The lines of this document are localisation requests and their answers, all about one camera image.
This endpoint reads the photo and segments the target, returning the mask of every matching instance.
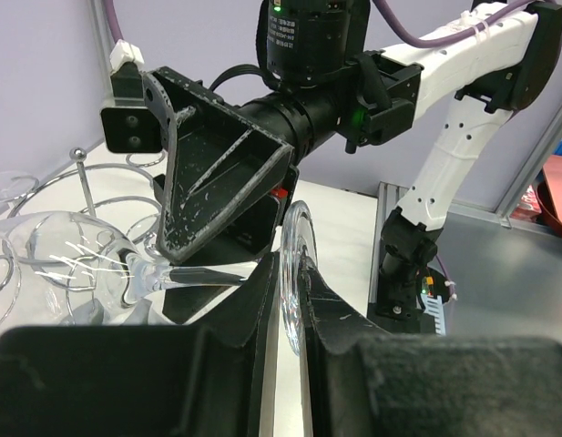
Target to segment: wire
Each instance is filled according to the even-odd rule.
[[[225,72],[223,72],[221,75],[219,75],[216,78],[216,80],[214,80],[214,83],[211,84],[209,90],[216,91],[216,88],[218,88],[227,80],[230,80],[234,77],[246,76],[246,75],[255,75],[255,76],[260,76],[262,78],[265,77],[264,72],[257,66],[254,66],[252,64],[241,64],[239,66],[233,66],[228,70],[226,70]]]
[[[402,23],[396,18],[396,15],[387,3],[387,0],[372,0],[373,4],[377,7],[380,14],[382,14],[383,19],[386,21],[388,26],[390,26],[393,32],[402,39],[407,45],[416,48],[437,48],[442,46],[450,46],[451,44],[463,41],[471,36],[476,35],[476,31],[473,27],[466,30],[452,34],[449,36],[444,36],[442,38],[436,39],[420,39],[416,36],[410,35],[410,33],[402,26]],[[556,0],[545,0],[547,3],[556,3]],[[514,3],[507,5],[503,9],[489,16],[485,21],[486,25],[493,25],[499,21],[504,16],[511,14],[516,9],[533,3],[534,0],[516,0]],[[485,24],[479,23],[476,25],[477,29],[481,32],[485,31]]]
[[[108,28],[110,29],[110,34],[116,44],[119,39],[123,39],[123,32],[120,30],[120,24],[118,23],[117,11],[115,11],[115,2],[114,0],[103,0],[103,4],[107,15]]]

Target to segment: clear glass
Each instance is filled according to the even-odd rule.
[[[20,299],[14,301],[20,317],[8,326],[123,323],[151,293],[202,285],[238,287],[254,267],[174,268],[166,261],[148,261],[118,229],[67,211],[1,221],[0,239],[20,268],[19,296],[31,301],[52,300],[53,293],[56,297],[49,309],[31,314]],[[15,293],[14,281],[8,287]]]
[[[0,232],[0,335],[20,325],[74,324],[66,291],[44,282],[20,262],[13,243]],[[101,309],[77,308],[81,324],[96,323]]]
[[[39,185],[39,181],[23,171],[0,172],[0,203],[24,198]]]
[[[159,218],[159,214],[144,217],[127,231],[127,238],[131,241],[141,241],[143,253],[151,259],[163,259],[155,246],[159,229]]]
[[[291,348],[297,355],[302,336],[298,278],[304,259],[317,265],[317,246],[311,212],[305,202],[298,201],[289,207],[282,225],[279,280],[284,328]]]

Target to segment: glass stem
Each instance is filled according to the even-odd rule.
[[[244,278],[239,275],[202,267],[173,267],[142,259],[136,253],[126,256],[129,287],[126,301],[137,302],[150,293],[195,286],[239,287]]]

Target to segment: metal screw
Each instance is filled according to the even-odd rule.
[[[84,194],[84,199],[87,202],[88,214],[92,217],[96,217],[97,212],[95,210],[95,202],[92,199],[92,193],[90,192],[90,186],[88,185],[87,171],[84,167],[84,161],[87,160],[87,152],[80,147],[73,148],[70,150],[70,159],[72,159],[77,165],[80,184],[82,184],[82,192]]]
[[[128,143],[134,148],[139,148],[141,147],[141,138],[131,137],[128,139]]]
[[[135,116],[128,116],[125,121],[129,127],[137,127],[138,125],[138,118]]]

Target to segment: green light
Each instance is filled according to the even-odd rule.
[[[352,119],[353,125],[355,127],[362,127],[364,119],[365,119],[365,111],[363,109],[358,109],[353,114],[353,119]]]

